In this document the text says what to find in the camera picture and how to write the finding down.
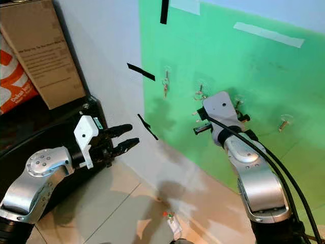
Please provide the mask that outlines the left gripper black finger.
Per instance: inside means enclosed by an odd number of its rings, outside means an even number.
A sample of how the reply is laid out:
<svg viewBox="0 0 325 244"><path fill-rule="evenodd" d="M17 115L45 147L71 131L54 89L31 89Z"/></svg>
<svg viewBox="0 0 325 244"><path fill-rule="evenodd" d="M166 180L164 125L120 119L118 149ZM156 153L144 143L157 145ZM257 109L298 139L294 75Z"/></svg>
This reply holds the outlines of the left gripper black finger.
<svg viewBox="0 0 325 244"><path fill-rule="evenodd" d="M140 142L139 138L131 138L131 139L124 140L123 142L120 142L112 149L112 156L118 157L120 155L127 153L130 149L137 146L139 142Z"/></svg>
<svg viewBox="0 0 325 244"><path fill-rule="evenodd" d="M132 130L132 124L121 124L118 126L110 127L104 130L104 134L107 138L120 137L124 133L130 132Z"/></svg>

